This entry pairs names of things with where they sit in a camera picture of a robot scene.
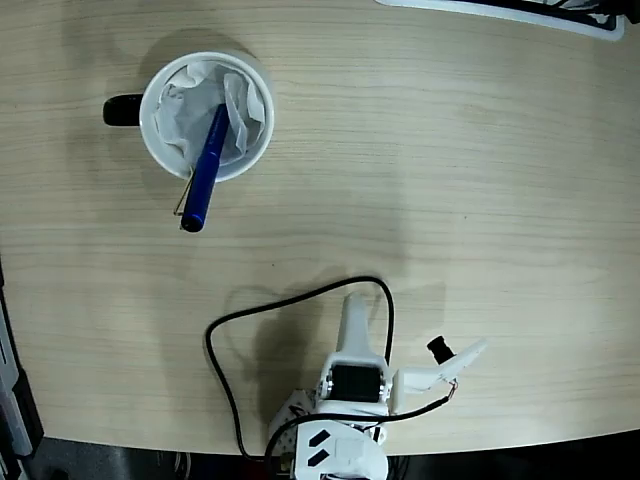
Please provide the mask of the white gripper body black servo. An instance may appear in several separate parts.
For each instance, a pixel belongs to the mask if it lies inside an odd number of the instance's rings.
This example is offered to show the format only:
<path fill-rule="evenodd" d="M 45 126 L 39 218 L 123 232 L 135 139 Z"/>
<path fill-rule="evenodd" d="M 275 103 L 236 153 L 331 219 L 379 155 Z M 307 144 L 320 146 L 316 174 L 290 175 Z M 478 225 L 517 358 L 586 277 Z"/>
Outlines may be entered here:
<path fill-rule="evenodd" d="M 387 415 L 387 384 L 378 367 L 332 367 L 319 386 L 317 413 Z"/>

